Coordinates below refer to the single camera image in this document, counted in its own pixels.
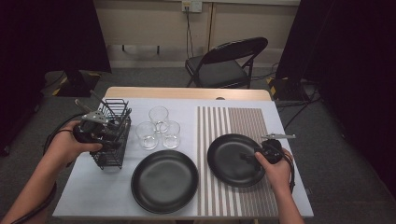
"black chair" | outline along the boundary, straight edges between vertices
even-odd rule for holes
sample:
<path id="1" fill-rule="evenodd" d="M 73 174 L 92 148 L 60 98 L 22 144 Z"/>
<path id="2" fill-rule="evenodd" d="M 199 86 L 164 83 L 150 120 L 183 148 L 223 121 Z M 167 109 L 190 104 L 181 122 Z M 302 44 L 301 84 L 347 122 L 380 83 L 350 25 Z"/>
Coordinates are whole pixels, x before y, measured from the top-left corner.
<path id="1" fill-rule="evenodd" d="M 268 44 L 264 37 L 233 41 L 215 47 L 204 56 L 186 60 L 185 66 L 192 82 L 201 88 L 239 88 L 250 89 L 253 60 Z M 246 60 L 241 66 L 237 59 Z"/>

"round plate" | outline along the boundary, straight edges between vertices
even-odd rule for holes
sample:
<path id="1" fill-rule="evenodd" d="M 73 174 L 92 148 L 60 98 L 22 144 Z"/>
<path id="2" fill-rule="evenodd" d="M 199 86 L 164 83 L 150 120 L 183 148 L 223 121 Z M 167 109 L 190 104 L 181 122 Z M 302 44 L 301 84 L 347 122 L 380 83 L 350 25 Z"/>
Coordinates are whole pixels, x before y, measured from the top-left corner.
<path id="1" fill-rule="evenodd" d="M 251 138 L 230 133 L 218 137 L 207 151 L 207 163 L 213 175 L 222 182 L 237 188 L 250 187 L 265 175 L 264 169 L 256 171 L 254 165 L 240 158 L 241 153 L 254 155 L 260 147 Z"/>
<path id="2" fill-rule="evenodd" d="M 198 188 L 198 170 L 192 160 L 174 150 L 157 151 L 134 170 L 132 194 L 144 209 L 157 214 L 176 212 L 190 202 Z"/>

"striped table mat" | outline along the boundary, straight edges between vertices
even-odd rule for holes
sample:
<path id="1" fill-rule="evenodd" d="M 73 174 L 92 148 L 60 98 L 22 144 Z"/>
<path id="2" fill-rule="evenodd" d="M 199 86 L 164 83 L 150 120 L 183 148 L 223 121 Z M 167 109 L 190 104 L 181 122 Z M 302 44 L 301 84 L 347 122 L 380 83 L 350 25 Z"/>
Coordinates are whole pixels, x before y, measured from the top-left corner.
<path id="1" fill-rule="evenodd" d="M 259 108 L 197 107 L 197 166 L 200 172 L 198 216 L 277 217 L 267 178 L 249 188 L 234 188 L 213 176 L 207 165 L 210 144 L 226 133 L 240 133 L 260 143 L 267 134 Z"/>

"hand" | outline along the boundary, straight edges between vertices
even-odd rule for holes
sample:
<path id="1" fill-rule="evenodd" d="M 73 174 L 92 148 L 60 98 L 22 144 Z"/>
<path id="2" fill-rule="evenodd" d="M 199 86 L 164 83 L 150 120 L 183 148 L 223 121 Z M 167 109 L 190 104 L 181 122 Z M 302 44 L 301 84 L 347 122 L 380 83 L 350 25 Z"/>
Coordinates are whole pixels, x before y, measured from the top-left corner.
<path id="1" fill-rule="evenodd" d="M 49 148 L 44 155 L 45 158 L 50 158 L 56 163 L 65 167 L 67 163 L 74 161 L 79 154 L 86 151 L 98 151 L 102 148 L 99 143 L 80 143 L 73 135 L 73 128 L 79 124 L 79 121 L 70 121 L 61 130 L 68 130 L 59 132 L 55 135 Z"/>
<path id="2" fill-rule="evenodd" d="M 292 162 L 293 157 L 291 156 L 290 152 L 288 152 L 285 148 L 282 148 L 282 150 Z M 285 159 L 282 159 L 276 164 L 271 164 L 260 152 L 256 152 L 255 156 L 265 169 L 265 173 L 272 185 L 274 192 L 284 192 L 285 190 L 290 192 L 290 166 L 285 161 Z"/>

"beige wall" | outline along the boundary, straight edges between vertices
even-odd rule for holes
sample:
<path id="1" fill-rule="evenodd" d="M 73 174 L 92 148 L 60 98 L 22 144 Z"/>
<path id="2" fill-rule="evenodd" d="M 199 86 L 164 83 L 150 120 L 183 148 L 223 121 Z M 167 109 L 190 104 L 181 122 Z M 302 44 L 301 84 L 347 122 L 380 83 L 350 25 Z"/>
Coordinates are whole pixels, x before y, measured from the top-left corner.
<path id="1" fill-rule="evenodd" d="M 181 12 L 180 1 L 96 0 L 95 5 L 108 45 L 186 48 L 187 19 Z M 263 63 L 277 62 L 286 44 L 296 11 L 297 6 L 290 4 L 212 5 L 203 2 L 202 13 L 190 14 L 192 41 L 195 47 L 207 48 L 232 40 L 264 36 L 269 44 L 264 51 L 266 56 Z"/>

